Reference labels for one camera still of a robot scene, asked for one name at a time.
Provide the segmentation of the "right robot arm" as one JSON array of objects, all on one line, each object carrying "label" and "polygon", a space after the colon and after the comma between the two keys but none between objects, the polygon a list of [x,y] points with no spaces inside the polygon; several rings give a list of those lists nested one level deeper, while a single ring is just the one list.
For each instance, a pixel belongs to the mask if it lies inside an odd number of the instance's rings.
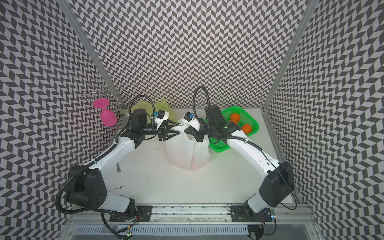
[{"label": "right robot arm", "polygon": [[272,158],[249,140],[248,134],[254,130],[254,126],[245,123],[248,119],[246,114],[231,113],[226,118],[226,111],[222,112],[217,105],[206,107],[205,113],[206,119],[202,119],[195,113],[187,112],[182,118],[182,123],[187,125],[185,133],[192,135],[198,142],[209,139],[222,141],[255,168],[263,181],[243,207],[247,219],[255,221],[293,192],[293,166]]}]

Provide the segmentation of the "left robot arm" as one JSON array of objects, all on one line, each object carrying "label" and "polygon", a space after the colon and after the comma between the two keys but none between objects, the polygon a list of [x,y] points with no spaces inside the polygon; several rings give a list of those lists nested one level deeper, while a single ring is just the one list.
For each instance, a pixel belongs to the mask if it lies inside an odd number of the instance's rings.
[{"label": "left robot arm", "polygon": [[135,200],[107,190],[108,173],[129,153],[136,150],[148,135],[166,141],[179,132],[172,130],[176,122],[164,110],[154,112],[147,119],[147,111],[136,109],[130,113],[125,127],[116,135],[114,143],[85,165],[73,166],[69,178],[56,197],[57,209],[65,214],[84,211],[122,213],[130,218],[137,214]]}]

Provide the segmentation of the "white plastic bag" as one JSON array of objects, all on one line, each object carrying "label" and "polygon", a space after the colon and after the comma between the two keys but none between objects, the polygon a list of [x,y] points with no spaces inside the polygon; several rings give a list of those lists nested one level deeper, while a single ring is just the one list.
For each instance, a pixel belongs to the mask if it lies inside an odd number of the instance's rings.
[{"label": "white plastic bag", "polygon": [[167,160],[180,169],[195,171],[205,166],[211,158],[209,140],[197,142],[193,136],[185,133],[189,127],[187,121],[179,119],[179,123],[172,129],[180,134],[166,141]]}]

